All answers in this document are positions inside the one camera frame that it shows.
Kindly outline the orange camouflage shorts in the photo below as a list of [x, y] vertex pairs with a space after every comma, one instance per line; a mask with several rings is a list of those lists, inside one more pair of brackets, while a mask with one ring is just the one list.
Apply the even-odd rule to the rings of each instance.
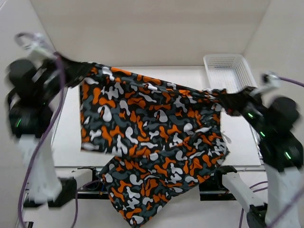
[[81, 147], [112, 155], [99, 178], [131, 227], [143, 226], [223, 163], [225, 94], [92, 65], [80, 87]]

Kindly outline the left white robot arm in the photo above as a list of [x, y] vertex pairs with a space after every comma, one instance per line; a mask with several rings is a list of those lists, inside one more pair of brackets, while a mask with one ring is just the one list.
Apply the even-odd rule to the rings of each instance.
[[51, 48], [39, 34], [18, 33], [15, 42], [28, 51], [7, 67], [8, 121], [27, 167], [19, 207], [48, 204], [61, 207], [86, 186], [98, 188], [100, 179], [89, 169], [58, 171], [52, 141], [69, 87], [80, 84], [90, 65], [68, 60]]

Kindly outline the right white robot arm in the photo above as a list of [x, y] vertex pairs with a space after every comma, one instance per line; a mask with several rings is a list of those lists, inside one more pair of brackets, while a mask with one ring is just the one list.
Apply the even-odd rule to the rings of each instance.
[[298, 201], [304, 166], [304, 148], [291, 130], [300, 118], [297, 104], [285, 96], [276, 97], [265, 107], [261, 97], [280, 87], [281, 77], [273, 72], [262, 75], [263, 85], [247, 87], [220, 100], [228, 115], [242, 116], [260, 137], [259, 149], [267, 176], [268, 201], [260, 199], [236, 172], [220, 173], [213, 178], [219, 190], [228, 189], [246, 213], [251, 228], [298, 228]]

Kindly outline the white perforated plastic basket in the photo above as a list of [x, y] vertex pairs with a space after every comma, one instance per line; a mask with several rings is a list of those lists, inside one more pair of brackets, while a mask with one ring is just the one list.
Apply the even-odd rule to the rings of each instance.
[[247, 86], [257, 87], [246, 59], [241, 54], [209, 54], [203, 58], [212, 89], [237, 93]]

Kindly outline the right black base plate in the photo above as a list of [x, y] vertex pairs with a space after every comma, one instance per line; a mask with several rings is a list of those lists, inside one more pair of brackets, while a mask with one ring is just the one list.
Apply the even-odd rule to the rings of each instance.
[[199, 185], [201, 201], [231, 201], [236, 200], [230, 191], [224, 187], [222, 177], [228, 173], [237, 173], [233, 166], [221, 166], [211, 177]]

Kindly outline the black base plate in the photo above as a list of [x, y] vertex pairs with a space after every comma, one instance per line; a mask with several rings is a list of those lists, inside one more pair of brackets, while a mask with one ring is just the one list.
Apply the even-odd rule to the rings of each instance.
[[230, 191], [224, 187], [222, 177], [228, 173], [237, 173], [233, 166], [221, 166], [211, 177], [199, 185], [201, 201], [231, 201], [236, 200]]
[[86, 184], [84, 188], [78, 190], [78, 199], [87, 199], [87, 200], [108, 200], [108, 192], [99, 178], [99, 172], [101, 169], [96, 167], [80, 167], [77, 170], [90, 170], [92, 174], [91, 184]]

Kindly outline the front aluminium rail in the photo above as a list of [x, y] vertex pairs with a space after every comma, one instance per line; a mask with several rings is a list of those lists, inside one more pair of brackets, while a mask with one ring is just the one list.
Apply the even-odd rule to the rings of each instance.
[[[74, 170], [77, 170], [77, 169], [81, 169], [83, 167], [73, 167], [73, 166], [60, 167], [60, 166], [57, 166], [55, 168], [56, 168], [56, 170], [74, 171]], [[264, 165], [260, 165], [260, 166], [234, 166], [234, 168], [237, 171], [240, 171], [240, 172], [263, 172], [263, 171], [265, 171]]]

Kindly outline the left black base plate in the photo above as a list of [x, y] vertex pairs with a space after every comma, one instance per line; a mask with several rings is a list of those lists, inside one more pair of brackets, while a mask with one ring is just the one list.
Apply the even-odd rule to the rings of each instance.
[[78, 190], [78, 199], [87, 199], [87, 200], [108, 200], [108, 192], [99, 178], [99, 172], [101, 169], [96, 167], [80, 167], [77, 170], [90, 170], [92, 174], [91, 184], [86, 184], [84, 188]]

